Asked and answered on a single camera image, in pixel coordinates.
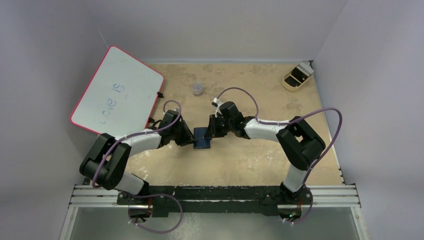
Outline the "blue leather card holder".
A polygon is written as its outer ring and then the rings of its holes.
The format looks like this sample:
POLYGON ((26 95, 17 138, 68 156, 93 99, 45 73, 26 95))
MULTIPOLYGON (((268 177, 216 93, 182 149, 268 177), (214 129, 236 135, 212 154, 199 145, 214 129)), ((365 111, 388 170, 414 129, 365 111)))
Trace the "blue leather card holder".
POLYGON ((210 138, 205 138, 204 135, 207 131, 207 127, 195 127, 194 128, 194 137, 196 141, 193 143, 193 148, 195 150, 200 149, 209 149, 211 147, 210 138))

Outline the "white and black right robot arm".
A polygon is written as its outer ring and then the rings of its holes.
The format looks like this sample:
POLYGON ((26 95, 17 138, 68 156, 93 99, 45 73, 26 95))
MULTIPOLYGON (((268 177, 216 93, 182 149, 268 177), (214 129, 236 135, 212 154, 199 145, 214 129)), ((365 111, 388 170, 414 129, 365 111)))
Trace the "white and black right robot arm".
POLYGON ((223 138, 233 133, 238 138, 262 139, 279 143, 290 166, 282 181, 280 196, 288 204, 300 198, 308 170, 324 152, 326 144, 314 129, 299 116, 291 120, 262 120, 244 116, 232 101, 215 98, 215 113, 209 116, 205 139, 223 138))

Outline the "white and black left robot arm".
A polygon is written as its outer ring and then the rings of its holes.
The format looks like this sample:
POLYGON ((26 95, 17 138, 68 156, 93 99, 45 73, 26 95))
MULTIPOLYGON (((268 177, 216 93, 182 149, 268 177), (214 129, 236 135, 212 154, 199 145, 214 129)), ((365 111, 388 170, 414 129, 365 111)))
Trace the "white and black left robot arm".
POLYGON ((126 192, 138 205, 149 199, 149 183, 126 171, 130 157, 144 151, 155 150, 171 141, 186 146, 196 141, 181 114, 168 110, 159 127, 147 128, 133 137, 119 141, 108 133, 102 133, 82 161, 79 172, 106 190, 126 192))

